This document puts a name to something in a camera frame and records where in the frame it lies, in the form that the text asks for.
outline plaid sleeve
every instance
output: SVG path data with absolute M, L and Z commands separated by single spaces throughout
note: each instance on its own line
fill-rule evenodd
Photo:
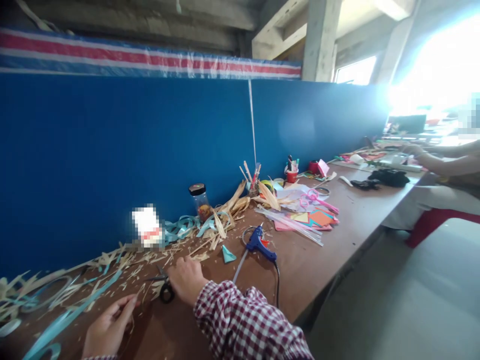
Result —
M 84 357 L 83 360 L 117 360 L 119 357 L 117 355 L 103 355 L 103 356 L 92 356 Z
M 216 359 L 313 359 L 304 333 L 256 288 L 209 281 L 193 309 Z

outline person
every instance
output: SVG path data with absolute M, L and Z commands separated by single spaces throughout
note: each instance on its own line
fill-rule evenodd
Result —
M 416 186 L 382 222 L 395 230 L 412 230 L 424 211 L 450 209 L 480 215 L 480 140 L 460 146 L 407 145 L 424 168 L 440 176 L 435 186 Z M 432 155 L 440 154 L 450 160 Z
M 302 330 L 254 287 L 243 295 L 231 281 L 209 281 L 190 256 L 180 257 L 168 276 L 176 294 L 193 308 L 216 359 L 313 359 Z M 136 295 L 113 303 L 88 328 L 82 357 L 115 359 L 136 305 Z

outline pink scissors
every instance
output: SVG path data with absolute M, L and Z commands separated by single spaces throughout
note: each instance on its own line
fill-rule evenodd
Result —
M 319 205 L 323 205 L 332 213 L 339 214 L 340 211 L 335 206 L 330 205 L 328 202 L 322 201 L 319 199 L 319 192 L 315 189 L 310 189 L 306 194 L 300 196 L 300 206 L 302 208 L 307 208 L 310 205 L 310 202 L 313 204 L 317 202 Z

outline blue wall panel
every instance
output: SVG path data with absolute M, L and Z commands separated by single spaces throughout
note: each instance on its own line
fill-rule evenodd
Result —
M 389 109 L 379 86 L 252 80 L 256 158 L 263 177 L 282 177 L 287 156 L 325 161 L 381 136 Z
M 193 215 L 252 166 L 246 81 L 0 74 L 0 275 L 71 267 L 131 240 L 130 212 Z

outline black scissors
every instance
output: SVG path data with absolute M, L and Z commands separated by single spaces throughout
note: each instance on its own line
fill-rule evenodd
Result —
M 160 300 L 164 304 L 169 304 L 173 301 L 175 298 L 175 293 L 172 288 L 172 285 L 170 284 L 169 276 L 162 270 L 160 266 L 156 266 L 158 271 L 160 272 L 160 276 L 156 277 L 151 277 L 148 279 L 145 279 L 145 281 L 165 281 L 163 285 L 160 288 Z

